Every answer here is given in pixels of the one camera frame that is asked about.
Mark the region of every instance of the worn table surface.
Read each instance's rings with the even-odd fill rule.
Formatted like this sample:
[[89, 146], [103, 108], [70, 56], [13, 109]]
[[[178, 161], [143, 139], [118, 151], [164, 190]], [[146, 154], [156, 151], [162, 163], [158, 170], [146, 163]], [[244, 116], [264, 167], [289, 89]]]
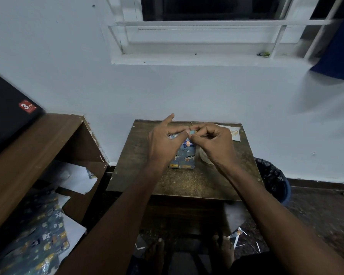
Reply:
[[[147, 135], [158, 123], [159, 121], [135, 120], [107, 190], [123, 192], [134, 181], [147, 161]], [[172, 122], [171, 124], [191, 125], [191, 122]], [[233, 141], [236, 153], [243, 168], [258, 180], [261, 179], [242, 125], [217, 124], [241, 127], [239, 131], [241, 141]], [[201, 160], [198, 149], [199, 147], [195, 156], [195, 168], [192, 170], [167, 168], [153, 194], [240, 201], [234, 188], [215, 166]]]

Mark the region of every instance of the person's right hand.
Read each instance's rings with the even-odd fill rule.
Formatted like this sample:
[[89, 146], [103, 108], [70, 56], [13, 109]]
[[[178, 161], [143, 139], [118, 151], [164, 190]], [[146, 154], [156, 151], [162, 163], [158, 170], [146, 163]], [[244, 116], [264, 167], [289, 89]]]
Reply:
[[213, 123], [202, 123], [190, 126], [190, 130], [197, 130], [195, 134], [190, 134], [188, 138], [200, 148], [202, 148], [210, 161], [221, 171], [229, 169], [238, 163], [235, 154], [232, 134], [228, 128], [220, 127]]

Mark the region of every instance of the window frame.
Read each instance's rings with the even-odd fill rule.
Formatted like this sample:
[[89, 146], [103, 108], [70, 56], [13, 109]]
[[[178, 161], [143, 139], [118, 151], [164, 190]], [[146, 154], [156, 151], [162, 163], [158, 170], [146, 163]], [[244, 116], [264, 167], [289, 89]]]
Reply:
[[208, 44], [214, 48], [214, 44], [271, 43], [273, 58], [279, 43], [298, 42], [307, 25], [320, 26], [305, 59], [311, 56], [325, 26], [335, 22], [332, 18], [342, 2], [336, 0], [323, 20], [310, 20], [319, 0], [285, 0], [277, 11], [280, 20], [144, 22], [141, 0], [107, 1], [113, 14], [107, 26], [121, 55], [128, 55], [129, 45], [138, 44]]

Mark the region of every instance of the blue trash bin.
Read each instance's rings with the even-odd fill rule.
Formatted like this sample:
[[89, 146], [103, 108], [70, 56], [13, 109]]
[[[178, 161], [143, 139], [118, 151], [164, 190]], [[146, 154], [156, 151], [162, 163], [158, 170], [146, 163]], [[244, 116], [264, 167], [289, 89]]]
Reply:
[[263, 179], [265, 189], [282, 205], [288, 206], [290, 185], [283, 172], [264, 159], [255, 157], [255, 161]]

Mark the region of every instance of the foot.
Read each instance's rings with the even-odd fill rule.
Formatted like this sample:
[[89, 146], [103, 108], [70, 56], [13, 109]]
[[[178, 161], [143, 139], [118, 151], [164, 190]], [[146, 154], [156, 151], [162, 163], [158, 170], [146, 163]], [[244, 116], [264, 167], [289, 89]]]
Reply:
[[219, 243], [219, 236], [214, 235], [209, 249], [210, 262], [213, 273], [227, 273], [234, 262], [234, 247], [228, 237], [223, 236]]
[[161, 275], [164, 264], [164, 241], [158, 239], [153, 242], [145, 251], [144, 259], [148, 262], [152, 275]]

